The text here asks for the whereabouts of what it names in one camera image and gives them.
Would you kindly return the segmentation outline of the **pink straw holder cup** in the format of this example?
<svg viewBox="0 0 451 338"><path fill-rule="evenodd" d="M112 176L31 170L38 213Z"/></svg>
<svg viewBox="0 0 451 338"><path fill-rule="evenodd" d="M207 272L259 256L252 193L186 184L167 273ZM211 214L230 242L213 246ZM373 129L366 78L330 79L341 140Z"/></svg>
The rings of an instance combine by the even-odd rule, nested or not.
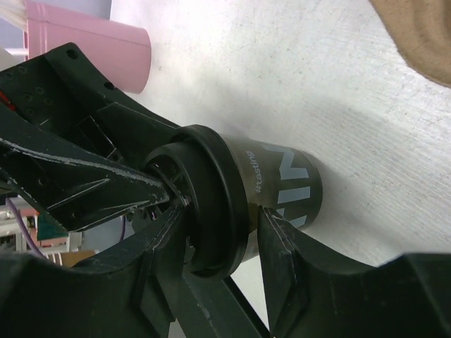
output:
<svg viewBox="0 0 451 338"><path fill-rule="evenodd" d="M144 28L36 1L26 1L25 9L30 58L72 42L116 87L134 94L144 90L152 61Z"/></svg>

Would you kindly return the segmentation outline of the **black paper coffee cup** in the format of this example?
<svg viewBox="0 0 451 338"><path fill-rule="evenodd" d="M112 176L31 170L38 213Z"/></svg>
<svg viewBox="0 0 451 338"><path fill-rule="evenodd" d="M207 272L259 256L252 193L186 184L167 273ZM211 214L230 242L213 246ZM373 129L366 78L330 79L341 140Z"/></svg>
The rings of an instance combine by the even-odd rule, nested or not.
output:
<svg viewBox="0 0 451 338"><path fill-rule="evenodd" d="M243 261L259 254L260 206L274 209L294 228L313 223L321 209L321 176L308 154L286 146L225 136L247 196L249 236Z"/></svg>

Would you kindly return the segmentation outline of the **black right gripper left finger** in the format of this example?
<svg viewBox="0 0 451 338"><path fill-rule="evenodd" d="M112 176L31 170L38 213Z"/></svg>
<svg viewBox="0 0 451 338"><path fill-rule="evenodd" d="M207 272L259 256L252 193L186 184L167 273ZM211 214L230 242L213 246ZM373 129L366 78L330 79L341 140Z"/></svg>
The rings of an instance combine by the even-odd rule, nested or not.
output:
<svg viewBox="0 0 451 338"><path fill-rule="evenodd" d="M1 256L2 337L267 337L230 278L183 268L187 213L172 207L123 242L63 268Z"/></svg>

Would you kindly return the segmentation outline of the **brown pulp cup carrier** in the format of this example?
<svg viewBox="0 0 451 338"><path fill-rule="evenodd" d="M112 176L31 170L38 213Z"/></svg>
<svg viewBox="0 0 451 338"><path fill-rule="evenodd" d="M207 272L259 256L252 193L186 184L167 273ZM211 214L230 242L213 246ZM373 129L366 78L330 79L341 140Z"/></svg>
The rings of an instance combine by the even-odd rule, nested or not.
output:
<svg viewBox="0 0 451 338"><path fill-rule="evenodd" d="M450 2L372 1L401 57L425 78L450 86Z"/></svg>

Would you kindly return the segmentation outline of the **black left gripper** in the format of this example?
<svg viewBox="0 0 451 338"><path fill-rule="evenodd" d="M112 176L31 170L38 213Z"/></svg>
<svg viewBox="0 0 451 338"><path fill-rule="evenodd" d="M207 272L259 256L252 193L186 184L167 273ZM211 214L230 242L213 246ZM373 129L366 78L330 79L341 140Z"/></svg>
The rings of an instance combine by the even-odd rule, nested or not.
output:
<svg viewBox="0 0 451 338"><path fill-rule="evenodd" d="M1 190L64 230L136 210L158 218L173 205L157 173L101 155L148 154L178 126L117 88L76 44L1 71L1 100L16 112L1 113Z"/></svg>

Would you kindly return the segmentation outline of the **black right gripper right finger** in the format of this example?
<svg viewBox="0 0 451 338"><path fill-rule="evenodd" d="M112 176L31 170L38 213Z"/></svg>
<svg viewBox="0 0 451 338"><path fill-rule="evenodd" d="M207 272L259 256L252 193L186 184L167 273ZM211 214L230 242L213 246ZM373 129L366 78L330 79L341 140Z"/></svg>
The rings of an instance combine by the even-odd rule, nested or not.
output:
<svg viewBox="0 0 451 338"><path fill-rule="evenodd" d="M274 337L449 337L450 255L361 263L260 208L258 244Z"/></svg>

